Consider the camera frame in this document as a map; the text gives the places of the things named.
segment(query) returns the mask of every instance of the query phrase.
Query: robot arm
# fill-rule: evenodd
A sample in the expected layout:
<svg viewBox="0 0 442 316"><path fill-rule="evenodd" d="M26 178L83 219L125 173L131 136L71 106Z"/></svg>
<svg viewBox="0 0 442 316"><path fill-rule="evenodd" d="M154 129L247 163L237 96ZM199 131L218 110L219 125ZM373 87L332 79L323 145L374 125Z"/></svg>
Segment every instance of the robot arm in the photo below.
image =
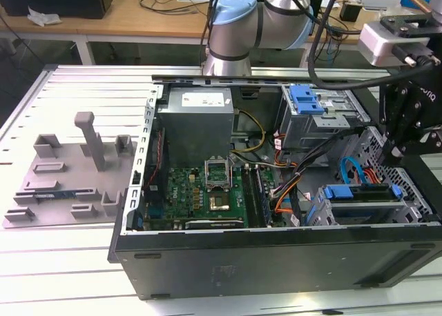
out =
<svg viewBox="0 0 442 316"><path fill-rule="evenodd" d="M310 5L309 0L299 1L304 8ZM250 49L297 48L310 30L311 20L292 0L219 0L203 74L250 75Z"/></svg>
<svg viewBox="0 0 442 316"><path fill-rule="evenodd" d="M365 24L358 47L374 66L405 66L397 75L353 83L325 83L314 69L314 53L335 0L323 20L307 16L309 0L219 0L209 37L204 75L251 74L249 51L290 49L307 40L311 20L319 24L309 54L311 82L329 90L381 87L380 123L385 145L380 162L394 166L404 155L442 151L442 0L430 6L419 0L425 14L384 17Z"/></svg>

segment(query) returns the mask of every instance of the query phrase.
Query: green circuit board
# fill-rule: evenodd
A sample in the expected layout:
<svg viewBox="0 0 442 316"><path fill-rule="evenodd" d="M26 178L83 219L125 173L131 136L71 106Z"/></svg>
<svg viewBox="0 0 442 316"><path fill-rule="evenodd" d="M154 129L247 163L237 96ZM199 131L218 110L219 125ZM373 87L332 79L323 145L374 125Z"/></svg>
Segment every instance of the green circuit board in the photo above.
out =
<svg viewBox="0 0 442 316"><path fill-rule="evenodd" d="M212 179L224 179L224 168L211 169ZM228 198L228 210L211 210L210 198L223 195ZM201 168L171 168L167 186L167 204L164 210L166 219L237 219L247 227L247 214L242 194L242 180L239 169L232 170L232 187L229 192L208 192Z"/></svg>
<svg viewBox="0 0 442 316"><path fill-rule="evenodd" d="M261 170L260 176L266 192L274 187L270 170ZM211 168L210 178L225 179L224 166ZM151 219L146 211L144 226L147 230L174 230L201 219L243 221L248 227L241 168L232 168L231 187L227 190L208 190L204 167L170 168L162 215Z"/></svg>

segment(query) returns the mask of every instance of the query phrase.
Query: white paper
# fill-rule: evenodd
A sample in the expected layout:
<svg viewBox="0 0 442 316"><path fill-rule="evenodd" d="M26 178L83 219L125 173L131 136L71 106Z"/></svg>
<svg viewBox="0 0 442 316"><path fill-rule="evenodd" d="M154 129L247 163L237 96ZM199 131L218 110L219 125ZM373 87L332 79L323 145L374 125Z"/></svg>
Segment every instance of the white paper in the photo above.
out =
<svg viewBox="0 0 442 316"><path fill-rule="evenodd" d="M321 8L326 8L329 5L330 0L322 0L322 2L320 3ZM340 5L339 3L333 3L333 8L339 8Z"/></svg>
<svg viewBox="0 0 442 316"><path fill-rule="evenodd" d="M60 24L61 19L58 14L41 14L35 10L29 8L28 19L41 27L50 24Z"/></svg>
<svg viewBox="0 0 442 316"><path fill-rule="evenodd" d="M182 95L183 107L224 107L222 93L184 93Z"/></svg>

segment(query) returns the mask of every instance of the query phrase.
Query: red cable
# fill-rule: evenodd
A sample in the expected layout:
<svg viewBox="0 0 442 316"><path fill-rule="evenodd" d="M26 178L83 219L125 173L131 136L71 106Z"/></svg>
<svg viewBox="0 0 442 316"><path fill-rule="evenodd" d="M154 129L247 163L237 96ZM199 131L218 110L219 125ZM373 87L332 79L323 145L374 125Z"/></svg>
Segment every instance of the red cable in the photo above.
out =
<svg viewBox="0 0 442 316"><path fill-rule="evenodd" d="M157 145L157 166L155 167L155 170L153 171L153 174L151 175L151 178L149 179L146 188L151 185L153 178L155 178L156 174L158 173L158 169L160 168L161 163L161 132L158 131L158 145Z"/></svg>

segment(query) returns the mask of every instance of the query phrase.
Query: blue drive bracket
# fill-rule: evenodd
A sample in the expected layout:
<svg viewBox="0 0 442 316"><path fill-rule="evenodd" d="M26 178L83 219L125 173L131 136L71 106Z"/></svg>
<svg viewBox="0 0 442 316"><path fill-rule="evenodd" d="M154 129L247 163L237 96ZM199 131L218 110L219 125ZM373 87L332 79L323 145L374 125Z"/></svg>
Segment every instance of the blue drive bracket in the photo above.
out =
<svg viewBox="0 0 442 316"><path fill-rule="evenodd" d="M347 185L326 186L324 195L327 199L353 199L354 197Z"/></svg>
<svg viewBox="0 0 442 316"><path fill-rule="evenodd" d="M324 113L324 108L318 103L318 97L308 85L292 85L289 90L298 114L321 115Z"/></svg>
<svg viewBox="0 0 442 316"><path fill-rule="evenodd" d="M402 190L399 186L397 186L396 184L393 184L391 189L392 189L395 197L397 197L399 200L402 199L403 193L402 193Z"/></svg>

